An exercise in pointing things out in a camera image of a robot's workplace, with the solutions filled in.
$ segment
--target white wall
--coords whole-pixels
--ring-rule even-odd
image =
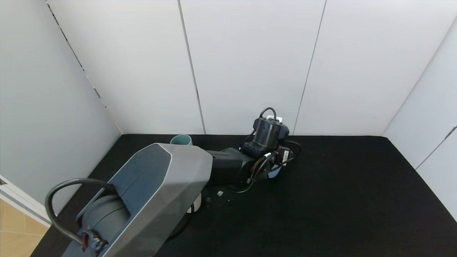
[[[181,1],[208,134],[249,134],[265,107],[293,130],[324,3]]]
[[[381,135],[457,1],[327,0],[294,134]]]
[[[271,106],[294,134],[381,135],[457,16],[453,0],[49,3],[126,134],[247,134]]]
[[[457,132],[417,169],[422,179],[457,221]]]
[[[120,136],[43,0],[0,1],[0,172],[40,203]],[[60,211],[76,188],[56,195]]]
[[[49,0],[125,134],[202,134],[176,0]]]
[[[457,21],[384,132],[416,168],[457,126]]]

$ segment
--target black table surface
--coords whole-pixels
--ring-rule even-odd
[[[172,137],[123,135],[89,177],[108,181],[135,152]],[[205,150],[243,138],[192,135]],[[189,226],[156,256],[457,257],[457,222],[387,138],[290,139],[303,148],[296,161],[243,194],[205,189]],[[77,230],[98,190],[75,193],[59,215],[66,227]],[[68,244],[51,227],[32,257],[60,257]]]

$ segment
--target white label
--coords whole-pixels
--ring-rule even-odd
[[[282,156],[282,162],[287,161],[287,158],[289,157],[289,151],[284,151],[284,155]]]

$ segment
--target wooden floor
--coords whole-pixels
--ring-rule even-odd
[[[48,229],[0,200],[0,256],[30,257]]]

